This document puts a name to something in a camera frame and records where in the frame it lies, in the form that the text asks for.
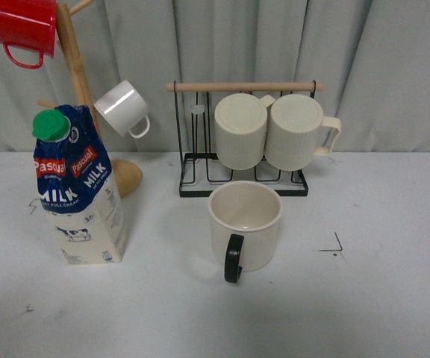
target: mug rim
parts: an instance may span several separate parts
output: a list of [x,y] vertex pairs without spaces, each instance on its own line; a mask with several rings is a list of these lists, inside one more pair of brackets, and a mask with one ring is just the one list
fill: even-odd
[[[215,213],[212,209],[212,201],[218,192],[220,192],[221,190],[224,190],[225,188],[227,188],[229,186],[233,186],[233,185],[253,185],[253,186],[258,186],[258,187],[263,188],[266,191],[268,191],[270,194],[272,194],[272,196],[274,198],[276,198],[276,201],[278,202],[278,212],[276,214],[276,217],[266,224],[263,224],[263,225],[257,226],[257,227],[247,228],[247,229],[235,227],[233,225],[230,225],[230,224],[220,220],[220,218],[217,215],[215,215]],[[281,215],[283,214],[283,202],[281,201],[280,195],[275,190],[273,190],[272,188],[269,188],[266,184],[257,183],[255,181],[250,181],[250,180],[236,180],[236,181],[232,181],[230,183],[225,183],[222,186],[219,186],[210,194],[210,196],[208,197],[208,211],[210,212],[211,217],[216,222],[218,222],[220,225],[222,225],[223,227],[226,227],[230,230],[237,231],[240,233],[251,233],[251,232],[256,232],[256,231],[262,231],[264,229],[267,229],[268,227],[272,227],[276,222],[278,222],[279,219],[281,218]]]

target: mug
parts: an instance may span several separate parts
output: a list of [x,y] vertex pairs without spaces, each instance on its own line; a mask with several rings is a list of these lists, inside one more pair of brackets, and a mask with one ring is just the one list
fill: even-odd
[[[38,69],[43,55],[54,57],[56,0],[0,0],[0,43],[9,59],[25,69]],[[10,46],[39,53],[39,62],[16,60]]]
[[[307,166],[313,155],[330,155],[341,133],[341,121],[325,117],[320,104],[306,95],[284,95],[271,107],[265,158],[277,169],[295,171]],[[333,128],[327,146],[317,147],[321,127]]]
[[[129,133],[138,139],[149,132],[149,105],[126,80],[98,99],[94,107],[120,136]],[[146,128],[141,133],[134,134],[131,128],[143,119],[146,121]]]
[[273,257],[283,213],[280,195],[268,186],[239,180],[223,184],[208,198],[212,250],[225,266],[225,280],[264,267]]
[[267,135],[267,108],[274,101],[271,95],[258,99],[236,93],[218,103],[215,108],[216,152],[224,166],[244,170],[261,161]]

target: red mug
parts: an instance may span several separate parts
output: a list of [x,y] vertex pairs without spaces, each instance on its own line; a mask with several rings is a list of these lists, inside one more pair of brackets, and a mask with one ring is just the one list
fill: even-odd
[[[0,0],[0,43],[9,59],[25,69],[38,69],[43,55],[54,56],[56,0]],[[16,60],[10,46],[39,53],[39,62]]]

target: cream mug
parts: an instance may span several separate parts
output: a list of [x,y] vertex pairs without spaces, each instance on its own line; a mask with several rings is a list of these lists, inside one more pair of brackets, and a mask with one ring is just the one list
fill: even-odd
[[[324,116],[320,104],[306,95],[284,95],[270,112],[265,158],[280,170],[299,170],[313,155],[330,155],[341,133],[341,121]],[[322,127],[333,128],[335,133],[331,143],[317,147]]]
[[[149,105],[128,81],[122,81],[103,95],[94,107],[120,136],[129,133],[138,139],[149,132]],[[131,129],[144,119],[145,129],[134,134]]]
[[225,266],[225,280],[264,267],[273,257],[283,213],[280,195],[262,183],[233,181],[208,198],[212,250]]
[[215,108],[216,152],[224,166],[245,170],[261,161],[267,135],[267,108],[274,101],[271,95],[259,99],[236,93],[218,103]]

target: wooden base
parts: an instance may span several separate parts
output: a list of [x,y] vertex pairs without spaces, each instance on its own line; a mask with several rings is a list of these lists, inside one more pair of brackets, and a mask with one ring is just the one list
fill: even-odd
[[142,171],[128,160],[112,159],[110,163],[112,164],[120,197],[124,198],[139,186],[142,181]]

